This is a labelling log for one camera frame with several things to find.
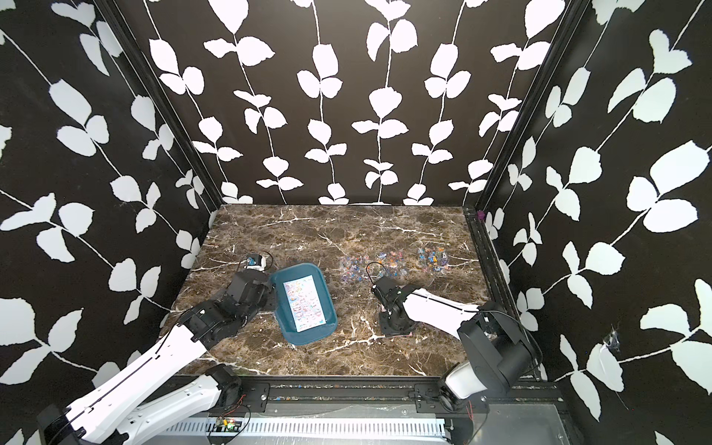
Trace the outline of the teal plastic storage box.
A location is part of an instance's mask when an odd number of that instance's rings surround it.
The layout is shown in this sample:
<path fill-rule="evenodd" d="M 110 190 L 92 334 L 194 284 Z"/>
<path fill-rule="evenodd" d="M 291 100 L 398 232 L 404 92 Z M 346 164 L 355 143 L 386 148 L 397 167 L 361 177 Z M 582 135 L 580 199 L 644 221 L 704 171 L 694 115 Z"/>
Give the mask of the teal plastic storage box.
<path fill-rule="evenodd" d="M 285 340 L 295 346 L 312 344 L 337 329 L 337 314 L 322 271 L 300 263 L 270 275 L 276 291 L 274 317 Z"/>

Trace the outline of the blue holographic sticker sheet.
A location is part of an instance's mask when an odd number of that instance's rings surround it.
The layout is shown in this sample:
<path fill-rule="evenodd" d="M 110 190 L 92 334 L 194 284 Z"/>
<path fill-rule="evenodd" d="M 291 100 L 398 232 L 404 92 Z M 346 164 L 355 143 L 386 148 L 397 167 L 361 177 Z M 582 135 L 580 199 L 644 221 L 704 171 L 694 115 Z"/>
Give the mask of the blue holographic sticker sheet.
<path fill-rule="evenodd" d="M 298 333 L 326 323 L 324 310 L 312 276 L 287 281 L 284 287 Z"/>

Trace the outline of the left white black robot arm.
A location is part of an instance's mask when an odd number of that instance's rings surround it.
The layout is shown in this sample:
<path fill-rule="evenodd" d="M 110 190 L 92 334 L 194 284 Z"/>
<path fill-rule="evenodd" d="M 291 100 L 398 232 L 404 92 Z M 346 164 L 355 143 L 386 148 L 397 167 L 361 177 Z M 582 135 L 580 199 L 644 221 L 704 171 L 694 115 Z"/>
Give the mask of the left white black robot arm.
<path fill-rule="evenodd" d="M 237 272 L 226 289 L 184 311 L 162 339 L 116 376 L 64 409 L 44 409 L 37 417 L 41 443 L 141 444 L 195 413 L 233 413 L 246 395 L 227 365 L 215 365 L 156 400 L 149 396 L 186 365 L 235 337 L 275 299 L 268 274 Z"/>

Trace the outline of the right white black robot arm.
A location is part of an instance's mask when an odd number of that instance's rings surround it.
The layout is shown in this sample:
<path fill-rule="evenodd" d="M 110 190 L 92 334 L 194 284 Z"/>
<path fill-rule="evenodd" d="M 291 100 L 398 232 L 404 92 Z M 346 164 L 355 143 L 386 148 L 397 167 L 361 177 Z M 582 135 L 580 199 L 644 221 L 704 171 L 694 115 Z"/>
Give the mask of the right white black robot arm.
<path fill-rule="evenodd" d="M 447 412 L 471 409 L 478 394 L 506 395 L 543 361 L 530 331 L 495 301 L 465 304 L 415 285 L 401 286 L 387 276 L 374 281 L 371 291 L 382 308 L 379 325 L 384 336 L 407 337 L 425 324 L 461 342 L 467 359 L 439 380 L 436 391 L 417 395 Z"/>

